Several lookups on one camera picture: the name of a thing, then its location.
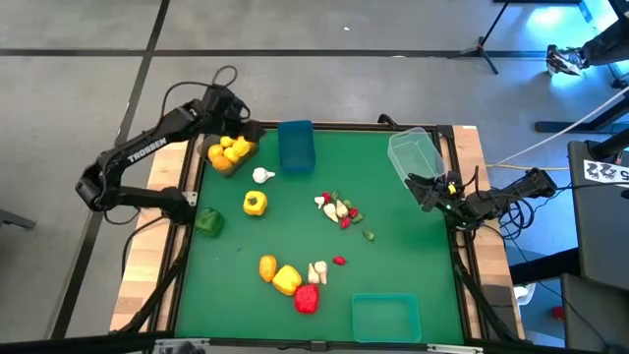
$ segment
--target blue plastic container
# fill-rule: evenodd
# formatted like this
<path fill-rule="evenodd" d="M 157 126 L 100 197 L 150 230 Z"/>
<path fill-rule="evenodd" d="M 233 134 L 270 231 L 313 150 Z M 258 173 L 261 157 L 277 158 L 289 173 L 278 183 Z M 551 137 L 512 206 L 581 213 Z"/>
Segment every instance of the blue plastic container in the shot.
<path fill-rule="evenodd" d="M 293 121 L 277 126 L 279 166 L 284 173 L 312 173 L 315 170 L 313 122 Z"/>
<path fill-rule="evenodd" d="M 361 343 L 417 343 L 420 311 L 413 294 L 355 294 L 354 339 Z"/>

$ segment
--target gray concrete floor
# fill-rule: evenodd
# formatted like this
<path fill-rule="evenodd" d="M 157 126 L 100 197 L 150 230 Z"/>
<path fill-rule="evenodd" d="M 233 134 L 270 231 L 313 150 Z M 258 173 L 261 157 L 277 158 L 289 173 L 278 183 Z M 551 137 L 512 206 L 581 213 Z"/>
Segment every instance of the gray concrete floor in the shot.
<path fill-rule="evenodd" d="M 145 48 L 159 3 L 4 1 L 0 49 Z M 181 0 L 172 1 L 157 47 L 455 50 L 471 46 L 498 11 L 489 0 Z M 593 34 L 576 7 L 513 5 L 486 46 L 544 50 L 549 42 L 580 45 Z M 74 185 L 111 147 L 140 62 L 0 56 L 0 207 L 38 220 L 32 231 L 4 227 L 0 234 L 0 341 L 45 335 L 87 214 Z M 550 78 L 539 59 L 495 60 L 494 76 L 478 59 L 154 58 L 131 136 L 154 125 L 167 87 L 209 81 L 225 64 L 239 68 L 233 90 L 256 119 L 372 122 L 385 112 L 400 123 L 476 125 L 487 162 L 545 138 L 533 132 L 535 121 L 579 119 L 615 94 L 606 68 Z M 200 95 L 178 88 L 169 107 Z M 561 137 L 512 162 L 566 166 L 567 142 L 585 138 L 599 139 Z M 149 166 L 149 159 L 134 166 L 125 183 L 143 186 Z M 519 176 L 490 171 L 496 187 Z M 553 177 L 558 185 L 569 182 L 566 172 Z M 113 217 L 129 214 L 117 210 Z M 107 331 L 132 228 L 101 227 L 69 335 Z M 539 254 L 573 247 L 569 193 L 541 209 L 518 244 Z"/>

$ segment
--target tripod stand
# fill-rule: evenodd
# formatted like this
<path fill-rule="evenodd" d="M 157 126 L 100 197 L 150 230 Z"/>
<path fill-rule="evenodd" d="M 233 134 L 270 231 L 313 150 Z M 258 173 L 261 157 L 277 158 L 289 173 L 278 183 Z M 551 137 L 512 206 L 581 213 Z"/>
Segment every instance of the tripod stand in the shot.
<path fill-rule="evenodd" d="M 498 21 L 500 21 L 500 18 L 502 17 L 504 10 L 507 9 L 508 5 L 509 5 L 508 2 L 505 2 L 504 5 L 502 5 L 502 9 L 500 9 L 500 12 L 498 13 L 498 16 L 496 16 L 495 20 L 493 20 L 493 24 L 491 24 L 491 27 L 489 28 L 487 33 L 484 36 L 479 37 L 476 47 L 462 50 L 457 55 L 454 55 L 450 57 L 449 59 L 455 59 L 455 58 L 461 58 L 461 57 L 483 57 L 487 61 L 489 66 L 491 67 L 491 70 L 493 71 L 493 73 L 498 75 L 498 69 L 496 69 L 495 65 L 493 65 L 493 63 L 491 62 L 491 58 L 489 58 L 489 56 L 487 55 L 484 46 L 485 46 L 485 42 L 487 42 L 487 39 L 489 38 L 489 35 L 493 31 L 493 28 L 495 28 L 495 25 L 498 23 Z"/>

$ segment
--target wooden table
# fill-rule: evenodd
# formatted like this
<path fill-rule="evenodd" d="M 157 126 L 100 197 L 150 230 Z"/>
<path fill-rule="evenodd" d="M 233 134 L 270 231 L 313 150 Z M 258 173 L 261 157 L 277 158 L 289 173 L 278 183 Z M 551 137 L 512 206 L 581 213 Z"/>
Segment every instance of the wooden table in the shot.
<path fill-rule="evenodd" d="M 482 190 L 489 189 L 489 181 L 486 173 L 485 159 L 481 149 L 479 133 L 473 126 L 453 126 L 454 141 L 456 144 L 456 153 L 459 159 L 459 167 L 462 179 L 468 181 L 474 175 L 474 169 L 479 166 L 479 188 Z M 446 163 L 446 168 L 451 166 L 448 160 L 448 146 L 445 138 L 440 141 L 442 155 Z M 155 154 L 155 159 L 151 167 L 148 177 L 147 187 L 152 190 L 161 190 L 169 186 L 176 186 L 184 161 L 184 154 L 187 143 L 171 144 L 164 147 Z M 192 190 L 194 171 L 198 168 L 198 154 L 195 152 L 193 163 L 191 164 L 191 172 L 186 190 Z M 474 186 L 468 187 L 467 194 L 472 193 Z M 138 227 L 146 222 L 159 216 L 158 209 L 144 209 L 139 221 Z M 488 225 L 498 228 L 497 221 L 493 220 Z M 131 246 L 127 268 L 120 286 L 118 301 L 114 310 L 110 329 L 118 329 L 125 325 L 134 313 L 142 306 L 143 302 L 154 289 L 159 274 L 160 263 L 166 243 L 166 234 L 168 231 L 169 221 L 161 220 L 149 227 L 144 232 L 138 234 Z M 183 236 L 184 228 L 180 227 L 177 233 L 180 240 Z M 459 243 L 462 244 L 462 235 L 458 235 Z M 482 286 L 498 285 L 506 286 L 512 289 L 511 276 L 509 266 L 504 252 L 504 243 L 500 237 L 494 232 L 486 228 L 481 228 L 477 232 L 474 248 L 477 256 L 478 270 Z M 461 256 L 464 263 L 467 262 L 466 254 L 462 250 Z M 157 329 L 166 328 L 166 320 L 168 317 L 170 303 L 172 299 L 171 289 L 164 295 L 162 301 L 162 309 L 160 318 L 157 322 Z M 470 321 L 470 329 L 472 337 L 481 337 L 481 328 L 479 318 L 476 311 L 474 299 L 470 293 L 466 292 L 466 303 L 468 306 L 468 314 Z M 512 305 L 515 312 L 515 318 L 518 326 L 518 334 L 524 338 L 524 330 L 520 313 L 517 310 L 515 299 L 512 295 Z"/>

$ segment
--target garlic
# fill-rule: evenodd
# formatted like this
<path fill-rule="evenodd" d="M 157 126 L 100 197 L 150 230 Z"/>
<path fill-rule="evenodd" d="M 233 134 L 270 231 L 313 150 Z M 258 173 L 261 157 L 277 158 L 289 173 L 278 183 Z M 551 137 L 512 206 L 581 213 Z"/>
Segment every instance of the garlic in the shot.
<path fill-rule="evenodd" d="M 314 263 L 314 270 L 318 273 L 321 284 L 327 284 L 327 263 L 325 261 Z"/>
<path fill-rule="evenodd" d="M 347 216 L 348 212 L 349 210 L 343 204 L 343 202 L 336 200 L 336 214 L 338 215 L 338 217 L 345 217 Z"/>
<path fill-rule="evenodd" d="M 323 207 L 323 204 L 325 203 L 325 198 L 324 197 L 315 197 L 314 198 L 314 202 L 316 203 L 318 208 L 321 208 L 321 207 Z"/>
<path fill-rule="evenodd" d="M 338 217 L 336 217 L 336 207 L 332 203 L 328 203 L 323 206 L 323 212 L 327 217 L 331 218 L 332 221 L 338 223 Z"/>
<path fill-rule="evenodd" d="M 258 167 L 254 170 L 254 181 L 256 183 L 262 184 L 273 176 L 275 176 L 275 172 L 267 171 L 263 167 Z"/>
<path fill-rule="evenodd" d="M 315 271 L 313 264 L 308 264 L 308 284 L 319 284 L 318 273 Z"/>

